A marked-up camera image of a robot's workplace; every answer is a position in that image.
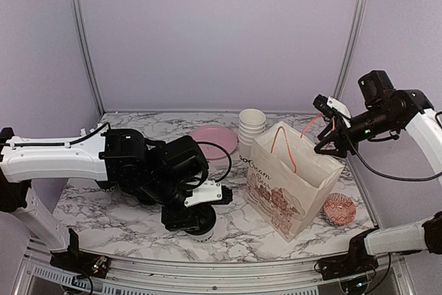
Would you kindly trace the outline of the left aluminium frame post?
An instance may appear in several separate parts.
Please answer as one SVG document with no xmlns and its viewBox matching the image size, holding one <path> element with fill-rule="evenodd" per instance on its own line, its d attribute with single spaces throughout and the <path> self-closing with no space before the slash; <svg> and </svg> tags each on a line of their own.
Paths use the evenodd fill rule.
<svg viewBox="0 0 442 295">
<path fill-rule="evenodd" d="M 97 77 L 95 74 L 95 69 L 93 66 L 93 60 L 90 54 L 90 49 L 88 45 L 88 40 L 86 36 L 86 27 L 84 23 L 84 17 L 81 7 L 81 0 L 70 0 L 71 7 L 73 11 L 73 18 L 75 23 L 75 28 L 77 31 L 77 37 L 79 40 L 79 49 L 83 59 L 86 78 L 88 84 L 90 86 L 90 91 L 93 97 L 93 101 L 95 104 L 95 108 L 99 116 L 102 116 L 105 113 L 104 103 L 102 101 L 102 96 L 99 91 L 99 86 L 97 82 Z"/>
</svg>

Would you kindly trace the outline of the right aluminium frame post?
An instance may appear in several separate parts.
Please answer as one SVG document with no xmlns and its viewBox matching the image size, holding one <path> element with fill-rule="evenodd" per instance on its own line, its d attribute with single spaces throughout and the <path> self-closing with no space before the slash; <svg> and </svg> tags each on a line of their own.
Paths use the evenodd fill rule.
<svg viewBox="0 0 442 295">
<path fill-rule="evenodd" d="M 366 5 L 367 0 L 355 1 L 354 12 L 349 29 L 349 36 L 347 39 L 343 60 L 340 65 L 338 78 L 332 93 L 332 96 L 336 99 L 340 99 L 343 96 L 343 92 L 345 90 L 345 85 L 349 77 L 350 67 L 352 64 L 356 44 L 363 26 Z"/>
</svg>

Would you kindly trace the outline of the pink plate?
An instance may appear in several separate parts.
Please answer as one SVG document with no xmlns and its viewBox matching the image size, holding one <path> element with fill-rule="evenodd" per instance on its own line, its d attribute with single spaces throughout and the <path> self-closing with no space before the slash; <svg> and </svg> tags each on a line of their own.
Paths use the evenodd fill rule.
<svg viewBox="0 0 442 295">
<path fill-rule="evenodd" d="M 196 142 L 210 142 L 224 148 L 228 154 L 232 154 L 237 147 L 236 134 L 225 126 L 208 124 L 193 129 L 189 135 Z M 226 154 L 218 147 L 202 144 L 202 152 L 208 160 L 219 160 L 226 157 Z"/>
</svg>

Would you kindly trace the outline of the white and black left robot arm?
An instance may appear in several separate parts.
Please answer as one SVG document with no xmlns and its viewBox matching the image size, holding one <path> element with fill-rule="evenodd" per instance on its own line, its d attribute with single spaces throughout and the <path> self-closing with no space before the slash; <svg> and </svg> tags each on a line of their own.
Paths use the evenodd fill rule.
<svg viewBox="0 0 442 295">
<path fill-rule="evenodd" d="M 207 239 L 216 214 L 200 199 L 209 165 L 198 143 L 185 135 L 171 142 L 150 140 L 134 129 L 104 124 L 80 137 L 29 139 L 1 130 L 1 211 L 22 215 L 32 231 L 73 271 L 87 265 L 77 235 L 62 227 L 32 190 L 34 179 L 87 179 L 99 188 L 120 188 L 162 208 L 169 231 Z"/>
</svg>

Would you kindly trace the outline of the front aluminium rail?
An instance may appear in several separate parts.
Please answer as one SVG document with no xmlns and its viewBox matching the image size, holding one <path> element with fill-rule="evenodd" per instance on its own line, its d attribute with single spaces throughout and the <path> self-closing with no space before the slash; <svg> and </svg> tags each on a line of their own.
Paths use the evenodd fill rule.
<svg viewBox="0 0 442 295">
<path fill-rule="evenodd" d="M 376 270 L 325 280 L 315 258 L 258 263 L 197 263 L 110 255 L 107 274 L 77 279 L 50 264 L 31 239 L 12 294 L 414 294 L 403 258 L 379 258 Z"/>
</svg>

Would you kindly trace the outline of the black cup holding straws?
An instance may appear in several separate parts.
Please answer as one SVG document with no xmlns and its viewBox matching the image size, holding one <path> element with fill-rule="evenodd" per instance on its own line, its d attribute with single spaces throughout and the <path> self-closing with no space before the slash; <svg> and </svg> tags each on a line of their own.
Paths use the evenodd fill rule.
<svg viewBox="0 0 442 295">
<path fill-rule="evenodd" d="M 119 185 L 116 182 L 96 181 L 97 186 L 105 193 L 112 193 L 118 189 Z"/>
</svg>

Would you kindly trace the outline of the aluminium frame post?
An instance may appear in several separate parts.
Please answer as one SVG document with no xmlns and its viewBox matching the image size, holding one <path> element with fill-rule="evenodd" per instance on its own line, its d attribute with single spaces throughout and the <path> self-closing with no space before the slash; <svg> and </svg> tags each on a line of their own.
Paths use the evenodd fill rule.
<svg viewBox="0 0 442 295">
<path fill-rule="evenodd" d="M 105 113 L 104 103 L 102 101 L 102 96 L 99 91 L 99 86 L 97 82 L 97 77 L 95 74 L 95 69 L 93 66 L 93 60 L 90 54 L 90 49 L 88 45 L 88 40 L 86 36 L 86 27 L 84 23 L 84 17 L 81 7 L 81 0 L 70 0 L 71 7 L 73 11 L 73 18 L 75 23 L 75 28 L 77 31 L 77 37 L 79 40 L 79 49 L 83 59 L 86 78 L 88 84 L 90 86 L 90 91 L 93 97 L 93 101 L 95 104 L 95 108 L 99 116 L 102 116 Z"/>
<path fill-rule="evenodd" d="M 349 29 L 349 36 L 347 39 L 343 60 L 340 65 L 338 78 L 332 93 L 332 96 L 336 99 L 340 99 L 343 96 L 343 92 L 345 90 L 345 85 L 349 77 L 350 67 L 352 64 L 356 44 L 363 26 L 366 5 L 367 0 L 355 1 L 354 12 Z"/>
</svg>

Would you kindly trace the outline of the stack of white paper cups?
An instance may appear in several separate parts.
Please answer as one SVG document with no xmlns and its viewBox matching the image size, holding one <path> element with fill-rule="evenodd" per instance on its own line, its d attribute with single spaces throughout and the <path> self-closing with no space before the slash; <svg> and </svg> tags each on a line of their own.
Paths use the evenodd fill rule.
<svg viewBox="0 0 442 295">
<path fill-rule="evenodd" d="M 238 141 L 240 161 L 248 164 L 254 140 L 265 131 L 266 115 L 258 109 L 244 109 L 239 114 Z"/>
</svg>

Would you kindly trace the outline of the white paper bag pink handles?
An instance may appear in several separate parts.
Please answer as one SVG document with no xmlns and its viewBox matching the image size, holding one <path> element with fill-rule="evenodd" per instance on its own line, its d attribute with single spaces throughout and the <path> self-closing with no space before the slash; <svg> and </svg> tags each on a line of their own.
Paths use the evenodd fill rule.
<svg viewBox="0 0 442 295">
<path fill-rule="evenodd" d="M 345 168 L 314 147 L 283 121 L 251 146 L 245 199 L 286 242 L 316 217 Z"/>
</svg>

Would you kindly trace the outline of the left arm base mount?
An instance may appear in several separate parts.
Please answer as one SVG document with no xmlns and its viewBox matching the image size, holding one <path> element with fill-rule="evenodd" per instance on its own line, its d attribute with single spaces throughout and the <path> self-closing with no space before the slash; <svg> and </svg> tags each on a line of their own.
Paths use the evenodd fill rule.
<svg viewBox="0 0 442 295">
<path fill-rule="evenodd" d="M 79 236 L 73 229 L 68 230 L 69 243 L 66 250 L 51 252 L 50 265 L 85 276 L 103 278 L 107 276 L 110 258 L 101 254 L 92 254 L 79 248 Z"/>
</svg>

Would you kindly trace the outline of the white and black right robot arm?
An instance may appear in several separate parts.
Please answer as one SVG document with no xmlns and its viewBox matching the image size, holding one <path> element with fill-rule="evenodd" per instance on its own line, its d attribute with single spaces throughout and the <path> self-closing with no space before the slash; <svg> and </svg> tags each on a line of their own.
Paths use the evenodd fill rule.
<svg viewBox="0 0 442 295">
<path fill-rule="evenodd" d="M 318 135 L 314 150 L 317 154 L 346 158 L 352 154 L 371 173 L 385 180 L 409 183 L 441 181 L 441 113 L 435 111 L 426 95 L 416 89 L 395 88 L 384 70 L 373 70 L 357 82 L 363 95 L 365 112 L 353 115 L 348 107 L 335 97 L 317 95 L 314 107 L 328 121 Z M 432 170 L 424 175 L 413 170 L 412 157 L 399 151 L 390 153 L 405 175 L 394 175 L 375 169 L 362 156 L 362 142 L 386 143 L 406 133 L 419 149 L 419 156 Z M 369 258 L 386 253 L 427 251 L 441 254 L 441 213 L 421 221 L 384 229 L 373 229 L 351 239 L 342 266 L 356 273 Z"/>
</svg>

